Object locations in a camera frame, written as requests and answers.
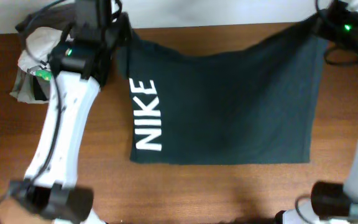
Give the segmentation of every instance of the white wall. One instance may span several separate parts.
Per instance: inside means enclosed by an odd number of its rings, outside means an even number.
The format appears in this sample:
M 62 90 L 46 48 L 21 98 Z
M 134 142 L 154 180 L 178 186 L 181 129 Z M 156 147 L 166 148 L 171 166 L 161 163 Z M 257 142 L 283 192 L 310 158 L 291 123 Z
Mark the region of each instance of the white wall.
M 0 0 L 0 34 L 54 0 Z M 134 28 L 295 22 L 315 10 L 314 0 L 122 0 Z M 320 0 L 325 7 L 331 0 Z

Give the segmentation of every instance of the green led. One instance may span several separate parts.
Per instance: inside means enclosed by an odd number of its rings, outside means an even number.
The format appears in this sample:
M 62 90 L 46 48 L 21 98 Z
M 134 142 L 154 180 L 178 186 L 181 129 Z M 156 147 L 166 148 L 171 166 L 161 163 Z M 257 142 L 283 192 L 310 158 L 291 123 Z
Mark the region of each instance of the green led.
M 348 25 L 348 24 L 345 25 L 345 30 L 346 31 L 350 31 L 351 29 L 352 29 L 351 25 Z

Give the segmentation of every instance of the dark green towel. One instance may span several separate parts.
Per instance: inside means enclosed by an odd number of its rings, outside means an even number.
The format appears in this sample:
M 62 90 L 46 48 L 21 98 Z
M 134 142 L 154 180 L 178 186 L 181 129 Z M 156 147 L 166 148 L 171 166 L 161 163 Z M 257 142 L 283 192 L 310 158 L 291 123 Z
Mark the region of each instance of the dark green towel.
M 131 83 L 131 160 L 309 162 L 326 48 L 312 34 L 315 22 L 313 16 L 251 48 L 207 57 L 184 56 L 134 33 L 117 53 Z

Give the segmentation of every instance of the wood grain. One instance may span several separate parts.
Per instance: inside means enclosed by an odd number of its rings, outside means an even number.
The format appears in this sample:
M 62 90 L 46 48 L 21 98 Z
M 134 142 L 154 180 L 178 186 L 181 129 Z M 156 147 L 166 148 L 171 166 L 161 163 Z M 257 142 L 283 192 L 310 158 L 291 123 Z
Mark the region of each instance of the wood grain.
M 184 54 L 208 55 L 244 49 L 289 25 L 137 32 Z M 0 195 L 9 179 L 23 177 L 47 109 L 9 96 L 19 54 L 16 36 L 0 35 Z M 293 208 L 295 197 L 310 192 L 317 180 L 342 182 L 347 177 L 358 135 L 358 67 L 325 66 L 309 164 L 138 165 L 129 161 L 131 114 L 128 82 L 112 74 L 89 114 L 78 164 L 78 183 L 94 189 L 94 208 L 101 218 L 111 223 L 217 223 L 273 217 Z M 12 201 L 0 214 L 5 223 L 43 223 Z

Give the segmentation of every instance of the wooden surface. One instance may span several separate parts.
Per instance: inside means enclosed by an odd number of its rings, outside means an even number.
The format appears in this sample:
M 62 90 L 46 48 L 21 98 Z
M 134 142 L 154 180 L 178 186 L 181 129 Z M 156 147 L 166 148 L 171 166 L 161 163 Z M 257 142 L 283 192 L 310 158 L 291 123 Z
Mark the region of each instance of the wooden surface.
M 208 55 L 256 44 L 289 24 L 138 30 L 184 54 Z M 19 43 L 0 35 L 0 195 L 22 178 L 37 147 L 47 105 L 18 103 L 9 92 Z M 90 111 L 78 164 L 78 183 L 95 191 L 94 208 L 107 222 L 211 223 L 272 217 L 293 208 L 317 180 L 342 182 L 358 135 L 358 67 L 325 65 L 309 164 L 247 166 L 138 165 L 129 161 L 132 137 L 128 82 L 111 75 Z M 5 223 L 43 223 L 14 202 Z

